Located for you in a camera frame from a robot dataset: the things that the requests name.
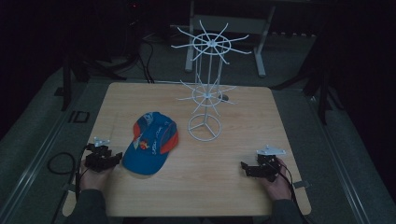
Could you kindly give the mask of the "black floor bracket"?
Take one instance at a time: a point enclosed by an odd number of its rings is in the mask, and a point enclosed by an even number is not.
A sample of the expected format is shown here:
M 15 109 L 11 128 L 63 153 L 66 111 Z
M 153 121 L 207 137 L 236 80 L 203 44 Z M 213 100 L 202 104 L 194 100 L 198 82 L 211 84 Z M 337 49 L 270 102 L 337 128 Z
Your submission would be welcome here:
M 71 113 L 71 115 L 68 119 L 68 122 L 69 123 L 87 123 L 90 116 L 91 116 L 90 112 L 74 110 Z

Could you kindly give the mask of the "person's left hand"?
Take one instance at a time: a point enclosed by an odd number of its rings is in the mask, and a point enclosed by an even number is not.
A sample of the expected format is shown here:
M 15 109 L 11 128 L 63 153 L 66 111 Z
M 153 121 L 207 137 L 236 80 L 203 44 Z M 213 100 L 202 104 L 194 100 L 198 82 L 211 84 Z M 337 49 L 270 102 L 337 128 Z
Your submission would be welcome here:
M 106 169 L 100 173 L 92 171 L 85 166 L 85 161 L 80 164 L 80 171 L 82 172 L 80 176 L 80 189 L 96 189 L 103 191 L 108 178 L 113 172 L 113 168 Z

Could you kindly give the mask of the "blue and orange cap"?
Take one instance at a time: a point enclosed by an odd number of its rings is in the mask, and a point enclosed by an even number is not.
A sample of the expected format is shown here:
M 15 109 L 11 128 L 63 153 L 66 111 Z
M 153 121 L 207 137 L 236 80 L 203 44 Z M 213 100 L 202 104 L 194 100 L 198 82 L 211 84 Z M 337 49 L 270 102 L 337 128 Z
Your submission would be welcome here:
M 135 174 L 156 174 L 178 144 L 177 124 L 160 112 L 148 112 L 135 122 L 133 133 L 122 165 Z

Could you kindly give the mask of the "black metal stand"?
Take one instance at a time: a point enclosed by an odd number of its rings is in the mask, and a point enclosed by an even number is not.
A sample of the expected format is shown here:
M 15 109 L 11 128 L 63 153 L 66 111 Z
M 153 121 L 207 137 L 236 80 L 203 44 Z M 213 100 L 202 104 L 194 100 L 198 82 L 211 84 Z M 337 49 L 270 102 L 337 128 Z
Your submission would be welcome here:
M 271 90 L 280 91 L 306 78 L 307 83 L 303 88 L 303 93 L 305 96 L 313 97 L 319 91 L 318 117 L 324 125 L 327 124 L 327 99 L 331 74 L 337 59 L 339 33 L 339 21 L 328 19 L 305 57 L 298 74 L 271 87 Z
M 77 81 L 87 82 L 90 75 L 87 67 L 97 69 L 105 77 L 125 80 L 116 75 L 112 68 L 101 65 L 99 61 L 111 62 L 106 49 L 106 39 L 98 19 L 81 19 L 70 21 L 63 40 L 63 85 L 55 92 L 63 97 L 62 111 L 72 101 L 72 76 Z

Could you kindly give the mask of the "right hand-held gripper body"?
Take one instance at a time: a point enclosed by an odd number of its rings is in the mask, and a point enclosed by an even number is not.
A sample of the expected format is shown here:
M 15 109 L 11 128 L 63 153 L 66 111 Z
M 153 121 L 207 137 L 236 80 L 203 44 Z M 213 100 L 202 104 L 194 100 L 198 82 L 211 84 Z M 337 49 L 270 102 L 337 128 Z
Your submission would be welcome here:
M 277 157 L 285 154 L 285 149 L 266 145 L 263 149 L 257 150 L 258 168 L 251 171 L 256 172 L 257 177 L 265 178 L 268 181 L 273 182 L 280 171 L 280 163 L 278 162 Z

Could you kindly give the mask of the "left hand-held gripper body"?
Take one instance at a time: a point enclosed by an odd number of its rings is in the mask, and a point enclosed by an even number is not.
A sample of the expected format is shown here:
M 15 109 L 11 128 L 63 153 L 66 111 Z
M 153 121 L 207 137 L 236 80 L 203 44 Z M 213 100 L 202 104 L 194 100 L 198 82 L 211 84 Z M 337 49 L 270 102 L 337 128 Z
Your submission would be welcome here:
M 94 137 L 93 142 L 85 146 L 85 149 L 90 151 L 90 154 L 85 158 L 85 166 L 87 168 L 100 173 L 115 166 L 116 163 L 112 160 L 112 153 L 104 154 L 102 151 L 102 146 L 107 146 L 108 143 L 108 140 Z

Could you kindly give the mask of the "person's right hand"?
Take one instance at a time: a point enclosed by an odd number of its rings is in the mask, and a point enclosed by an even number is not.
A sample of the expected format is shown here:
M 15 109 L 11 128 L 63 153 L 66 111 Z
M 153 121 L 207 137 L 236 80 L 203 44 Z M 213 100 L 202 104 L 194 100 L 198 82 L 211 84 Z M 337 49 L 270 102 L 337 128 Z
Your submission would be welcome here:
M 281 165 L 280 174 L 278 177 L 273 182 L 270 182 L 265 178 L 260 178 L 259 182 L 262 184 L 265 191 L 267 192 L 268 197 L 272 201 L 290 200 L 290 184 L 288 179 L 285 178 L 286 164 L 281 159 L 278 159 L 278 162 Z

